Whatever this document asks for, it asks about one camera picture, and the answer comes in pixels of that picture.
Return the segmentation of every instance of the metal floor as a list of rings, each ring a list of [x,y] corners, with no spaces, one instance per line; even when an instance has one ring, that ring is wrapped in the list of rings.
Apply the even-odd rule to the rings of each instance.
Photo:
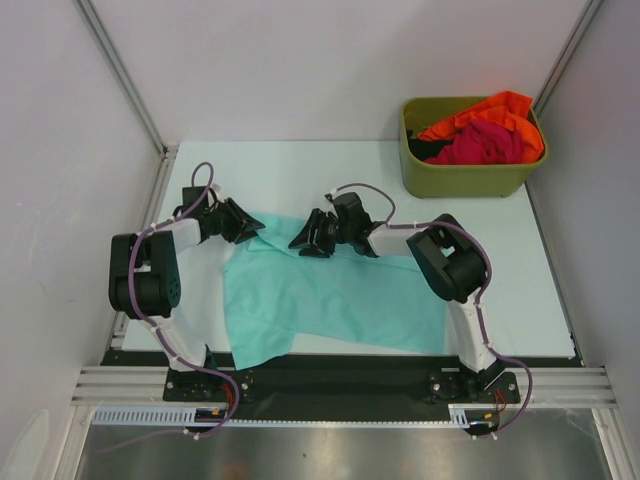
[[[228,427],[96,452],[149,431],[91,427],[76,480],[612,478],[590,410],[531,410],[497,441],[445,429]]]

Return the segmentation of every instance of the white wall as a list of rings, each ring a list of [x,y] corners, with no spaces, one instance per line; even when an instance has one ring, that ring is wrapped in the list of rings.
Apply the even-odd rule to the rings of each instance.
[[[640,445],[640,3],[605,2],[544,112],[533,178],[578,343]]]
[[[71,1],[8,2],[0,18],[1,471],[40,409],[50,463],[113,315],[110,237],[138,226],[158,157]]]
[[[586,0],[95,0],[163,138],[394,139],[414,96],[537,95]]]

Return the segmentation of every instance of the olive green basket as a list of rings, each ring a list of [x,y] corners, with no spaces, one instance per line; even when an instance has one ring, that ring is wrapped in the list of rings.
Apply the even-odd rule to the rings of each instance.
[[[407,130],[417,135],[443,118],[475,105],[487,97],[425,97],[409,100],[400,118],[400,164],[409,193],[425,197],[508,197],[547,159],[547,142],[533,110],[528,120],[542,137],[544,151],[535,163],[517,165],[430,165],[409,150]]]

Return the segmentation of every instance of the orange cloth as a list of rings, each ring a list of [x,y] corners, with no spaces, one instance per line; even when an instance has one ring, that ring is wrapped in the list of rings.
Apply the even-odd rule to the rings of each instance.
[[[510,132],[519,132],[524,142],[522,163],[535,163],[544,151],[544,143],[538,129],[527,120],[533,99],[515,92],[502,92],[467,108],[460,113],[440,120],[418,138],[424,141],[452,140],[471,120],[500,125]]]

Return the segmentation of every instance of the cable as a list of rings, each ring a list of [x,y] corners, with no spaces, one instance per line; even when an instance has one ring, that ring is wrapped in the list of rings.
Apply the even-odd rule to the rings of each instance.
[[[216,370],[211,370],[209,368],[205,368],[205,367],[201,367],[201,366],[198,366],[198,365],[194,365],[194,364],[186,361],[182,357],[180,357],[178,355],[178,353],[175,350],[173,350],[171,345],[169,345],[167,343],[166,339],[164,338],[164,335],[162,334],[162,331],[161,331],[158,323],[155,320],[153,320],[152,318],[150,318],[149,316],[145,315],[142,312],[142,310],[140,309],[140,305],[138,304],[138,299],[136,297],[136,290],[135,290],[135,284],[134,284],[134,275],[135,275],[136,259],[138,258],[138,252],[140,251],[140,246],[142,245],[142,241],[147,236],[152,234],[154,231],[160,230],[160,229],[165,228],[165,227],[167,227],[167,226],[169,226],[169,225],[171,225],[171,224],[173,224],[175,222],[179,222],[180,220],[184,220],[185,218],[187,218],[189,216],[189,214],[194,209],[196,209],[198,207],[198,205],[200,205],[202,203],[202,201],[209,194],[209,190],[212,188],[212,185],[213,185],[213,175],[214,175],[213,165],[211,165],[209,162],[202,162],[202,163],[198,164],[198,166],[196,166],[196,168],[194,169],[193,173],[191,174],[191,185],[192,186],[195,185],[196,174],[198,173],[198,171],[202,167],[205,167],[205,166],[209,168],[209,179],[207,180],[206,188],[202,191],[202,193],[200,194],[198,199],[189,208],[187,208],[184,212],[182,212],[179,216],[177,216],[175,218],[169,218],[169,219],[165,220],[164,222],[161,222],[161,223],[159,223],[157,225],[151,224],[151,226],[149,226],[148,228],[143,230],[138,235],[138,238],[136,239],[135,243],[133,244],[133,248],[131,249],[131,256],[129,258],[128,277],[127,277],[128,287],[129,287],[129,298],[131,300],[131,307],[133,308],[133,311],[136,313],[138,318],[140,318],[140,320],[142,320],[144,322],[147,322],[149,325],[151,325],[153,328],[156,329],[156,337],[158,338],[158,341],[160,342],[160,344],[162,345],[164,350],[167,352],[167,354],[169,354],[169,356],[173,357],[175,361],[181,363],[182,365],[184,365],[186,367],[189,367],[192,370],[196,370],[198,372],[202,372],[202,373],[206,373],[208,375],[213,375],[215,377],[222,378],[225,382],[227,382],[233,388],[233,392],[234,392],[233,403],[231,404],[231,406],[229,408],[229,411],[227,412],[227,415],[223,419],[221,419],[220,422],[215,427],[207,430],[206,432],[195,434],[193,436],[193,438],[195,440],[197,440],[199,438],[207,438],[207,437],[210,437],[211,435],[215,434],[234,415],[234,413],[236,412],[236,410],[238,408],[238,403],[240,401],[240,390],[238,389],[238,384],[229,375],[226,375],[226,374],[224,374],[222,372],[218,372]],[[129,440],[129,441],[124,442],[124,443],[120,443],[118,445],[114,445],[114,446],[106,448],[106,449],[98,450],[98,452],[99,453],[112,452],[114,450],[118,450],[120,448],[129,446],[129,445],[133,445],[133,444],[135,444],[137,442],[146,440],[148,438],[152,438],[152,437],[156,437],[156,436],[164,435],[164,434],[168,434],[168,433],[184,433],[184,431],[183,430],[175,430],[175,429],[160,430],[160,431],[157,431],[157,432],[152,432],[152,433],[147,434],[147,435],[143,435],[143,436],[135,438],[133,440]]]
[[[496,389],[495,392],[493,392],[496,398],[496,410],[497,413],[500,414],[502,412],[504,412],[507,409],[507,399],[504,398],[504,395],[502,394],[502,391],[498,388]]]
[[[457,232],[461,235],[463,235],[467,240],[469,240],[473,246],[476,248],[476,250],[478,251],[478,253],[480,254],[480,257],[482,258],[482,261],[485,265],[485,269],[487,271],[487,275],[485,278],[484,283],[482,284],[482,286],[480,287],[480,290],[478,291],[476,298],[474,299],[474,305],[476,307],[476,312],[478,313],[478,323],[480,324],[480,333],[482,334],[482,342],[484,343],[485,347],[487,347],[487,349],[498,359],[501,360],[504,363],[510,364],[510,365],[516,365],[522,369],[524,369],[525,373],[527,374],[527,379],[529,381],[529,384],[527,385],[527,394],[525,395],[525,398],[522,402],[522,405],[520,406],[520,409],[518,410],[518,412],[513,416],[513,418],[511,418],[511,420],[509,420],[508,423],[506,423],[505,425],[503,425],[502,427],[498,428],[498,430],[496,430],[496,432],[502,431],[505,428],[509,427],[510,425],[512,425],[516,420],[518,420],[522,414],[524,413],[524,411],[527,409],[527,406],[529,405],[530,401],[531,401],[531,395],[533,394],[533,374],[531,373],[531,369],[521,360],[518,360],[517,358],[513,358],[513,357],[508,357],[506,355],[502,355],[501,353],[497,352],[493,346],[491,345],[491,342],[489,341],[489,334],[487,333],[487,324],[484,318],[484,313],[482,312],[482,303],[481,303],[481,299],[482,299],[482,295],[484,294],[484,292],[487,290],[487,288],[489,287],[489,283],[491,283],[491,278],[493,276],[493,270],[491,268],[491,261],[489,260],[489,256],[487,255],[487,252],[485,251],[484,248],[482,248],[482,245],[480,245],[480,242],[478,242],[478,240],[475,239],[475,237],[473,235],[471,235],[469,232],[467,232],[464,228],[458,227],[457,225],[452,225],[450,223],[447,222],[439,222],[439,221],[433,221],[433,222],[423,222],[423,223],[416,223],[416,224],[412,224],[412,223],[407,223],[407,224],[397,224],[397,225],[390,225],[387,224],[387,226],[391,229],[391,230],[406,230],[406,229],[423,229],[423,228],[430,228],[430,227],[441,227],[441,228],[445,228],[448,230],[453,230],[454,232]]]
[[[386,198],[389,201],[389,204],[391,205],[391,213],[387,215],[387,218],[384,221],[384,223],[389,223],[391,221],[393,216],[396,214],[396,202],[393,201],[393,198],[391,198],[391,196],[388,193],[384,192],[382,189],[378,187],[369,185],[368,183],[360,183],[360,182],[347,183],[346,185],[342,185],[341,187],[336,188],[336,192],[340,192],[342,190],[345,190],[347,188],[352,188],[352,187],[368,188],[369,190],[373,190],[374,192],[377,192],[380,195],[382,195],[384,198]]]

